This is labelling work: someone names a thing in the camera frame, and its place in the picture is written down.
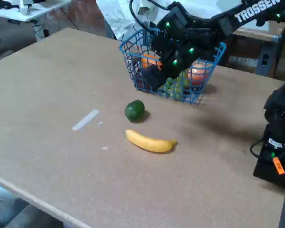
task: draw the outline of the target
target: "green led light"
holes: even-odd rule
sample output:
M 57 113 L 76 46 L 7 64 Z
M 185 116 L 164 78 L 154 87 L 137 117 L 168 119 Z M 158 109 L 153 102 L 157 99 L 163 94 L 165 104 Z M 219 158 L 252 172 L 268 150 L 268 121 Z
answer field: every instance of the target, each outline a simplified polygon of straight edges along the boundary
M 190 48 L 190 49 L 189 49 L 189 53 L 192 54 L 193 52 L 194 52 L 194 48 Z

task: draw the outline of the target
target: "green lime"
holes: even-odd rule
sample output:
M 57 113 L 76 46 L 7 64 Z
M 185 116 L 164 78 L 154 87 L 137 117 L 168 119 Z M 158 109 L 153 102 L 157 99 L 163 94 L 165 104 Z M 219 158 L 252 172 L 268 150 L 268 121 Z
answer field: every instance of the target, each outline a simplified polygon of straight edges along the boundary
M 143 102 L 140 100 L 132 101 L 126 106 L 124 114 L 130 121 L 140 120 L 144 116 Z

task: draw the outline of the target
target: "table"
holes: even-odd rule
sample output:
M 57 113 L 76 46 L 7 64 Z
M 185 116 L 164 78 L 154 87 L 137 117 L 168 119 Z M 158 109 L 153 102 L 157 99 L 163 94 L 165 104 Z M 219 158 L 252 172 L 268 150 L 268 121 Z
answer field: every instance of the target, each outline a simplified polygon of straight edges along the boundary
M 68 28 L 0 61 L 0 185 L 76 228 L 276 227 L 285 193 L 248 149 L 281 82 L 218 66 L 199 105 L 175 102 L 134 89 L 119 44 Z M 125 129 L 179 143 L 149 153 Z
M 30 22 L 33 19 L 40 18 L 43 15 L 59 9 L 71 3 L 71 0 L 47 0 L 42 3 L 35 3 L 28 11 L 28 15 L 22 14 L 19 9 L 0 9 L 0 17 L 22 22 Z
M 50 13 L 56 9 L 62 8 L 71 3 L 72 0 L 47 0 L 43 3 L 35 3 L 28 11 L 28 15 L 22 14 L 19 9 L 12 8 L 12 9 L 0 9 L 0 17 L 18 20 L 22 22 L 30 22 L 34 19 L 40 18 L 43 15 Z M 33 25 L 33 30 L 35 33 L 36 40 L 39 41 L 44 38 L 43 33 L 44 25 L 41 23 L 35 23 Z M 0 59 L 10 55 L 12 52 L 4 53 L 0 56 Z
M 269 31 L 239 28 L 234 34 L 236 36 L 259 40 L 262 49 L 255 73 L 263 76 L 273 76 L 273 71 L 276 69 L 285 41 L 285 23 L 270 21 Z M 233 40 L 232 43 L 233 45 L 237 45 L 237 40 Z

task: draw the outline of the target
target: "blue wire basket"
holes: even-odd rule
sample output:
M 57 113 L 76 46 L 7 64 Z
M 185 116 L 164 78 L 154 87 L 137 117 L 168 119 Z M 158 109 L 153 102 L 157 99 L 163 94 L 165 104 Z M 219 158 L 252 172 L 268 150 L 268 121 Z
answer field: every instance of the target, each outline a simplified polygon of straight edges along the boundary
M 151 30 L 158 33 L 157 29 L 151 28 Z M 160 88 L 153 89 L 148 86 L 142 73 L 143 69 L 150 65 L 156 65 L 159 69 L 161 67 L 159 56 L 151 50 L 153 38 L 153 35 L 141 29 L 125 40 L 119 47 L 136 89 L 166 98 L 171 97 L 174 100 L 190 104 L 197 102 L 215 66 L 224 54 L 226 44 L 221 42 L 220 46 L 215 48 L 210 59 L 197 59 L 189 69 L 182 71 L 178 78 L 168 78 Z

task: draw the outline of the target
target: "floor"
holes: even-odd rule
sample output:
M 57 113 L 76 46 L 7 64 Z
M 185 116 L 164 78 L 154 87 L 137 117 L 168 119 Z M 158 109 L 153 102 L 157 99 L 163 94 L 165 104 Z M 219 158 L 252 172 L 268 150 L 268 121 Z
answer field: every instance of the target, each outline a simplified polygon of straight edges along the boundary
M 53 34 L 66 27 L 76 29 L 72 22 L 67 18 L 60 19 L 59 21 L 47 18 L 45 25 L 45 28 L 49 30 L 50 34 Z M 8 22 L 7 19 L 0 18 L 0 53 L 7 50 L 13 50 L 16 52 L 28 45 L 35 43 L 36 38 L 32 26 L 32 23 L 13 24 Z M 105 36 L 104 28 L 88 26 L 85 24 L 77 26 L 82 31 Z

